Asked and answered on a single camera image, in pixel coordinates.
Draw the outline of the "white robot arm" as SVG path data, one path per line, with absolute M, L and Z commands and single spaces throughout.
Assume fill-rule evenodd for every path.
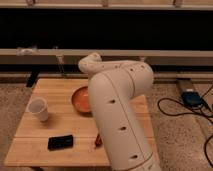
M 89 77 L 90 109 L 113 171 L 162 171 L 130 100 L 150 89 L 151 67 L 142 61 L 104 61 L 97 53 L 78 67 Z

